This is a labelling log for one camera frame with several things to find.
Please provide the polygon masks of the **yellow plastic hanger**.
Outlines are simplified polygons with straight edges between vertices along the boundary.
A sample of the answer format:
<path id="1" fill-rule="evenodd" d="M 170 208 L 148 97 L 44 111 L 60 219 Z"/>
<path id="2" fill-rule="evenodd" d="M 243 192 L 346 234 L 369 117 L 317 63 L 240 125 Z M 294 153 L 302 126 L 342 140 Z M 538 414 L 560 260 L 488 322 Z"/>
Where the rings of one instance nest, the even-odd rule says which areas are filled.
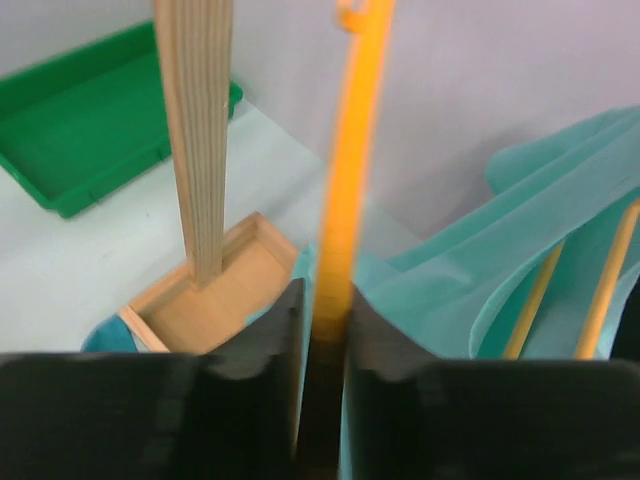
<path id="1" fill-rule="evenodd" d="M 337 20 L 352 35 L 328 176 L 316 268 L 311 340 L 339 345 L 346 335 L 376 103 L 393 1 L 339 1 Z"/>

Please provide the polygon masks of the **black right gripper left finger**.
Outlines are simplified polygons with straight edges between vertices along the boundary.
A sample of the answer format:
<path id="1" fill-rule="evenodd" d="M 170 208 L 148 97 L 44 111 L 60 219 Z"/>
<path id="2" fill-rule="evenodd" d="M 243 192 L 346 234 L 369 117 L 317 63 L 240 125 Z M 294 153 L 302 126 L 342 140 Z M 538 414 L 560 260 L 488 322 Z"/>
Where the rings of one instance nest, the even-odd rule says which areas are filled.
<path id="1" fill-rule="evenodd" d="M 5 479 L 289 479 L 304 283 L 205 354 L 8 354 Z"/>

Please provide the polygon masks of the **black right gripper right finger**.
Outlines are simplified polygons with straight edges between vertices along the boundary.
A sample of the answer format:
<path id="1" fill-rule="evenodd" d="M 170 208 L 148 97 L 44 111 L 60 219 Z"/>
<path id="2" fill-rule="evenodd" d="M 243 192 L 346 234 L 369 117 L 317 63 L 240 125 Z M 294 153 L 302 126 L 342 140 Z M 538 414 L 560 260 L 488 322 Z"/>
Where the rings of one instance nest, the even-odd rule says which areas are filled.
<path id="1" fill-rule="evenodd" d="M 606 361 L 445 360 L 358 297 L 345 479 L 635 479 L 639 296 Z"/>

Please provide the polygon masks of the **teal blue t shirt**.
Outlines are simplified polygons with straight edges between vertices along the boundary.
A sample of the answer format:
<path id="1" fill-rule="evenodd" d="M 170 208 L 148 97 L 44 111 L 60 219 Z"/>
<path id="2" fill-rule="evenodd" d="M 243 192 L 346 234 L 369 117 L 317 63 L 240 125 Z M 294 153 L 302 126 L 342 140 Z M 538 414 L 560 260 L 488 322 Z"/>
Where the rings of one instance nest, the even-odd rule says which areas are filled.
<path id="1" fill-rule="evenodd" d="M 84 341 L 82 352 L 137 353 L 134 337 L 118 316 L 113 315 L 97 325 Z"/>

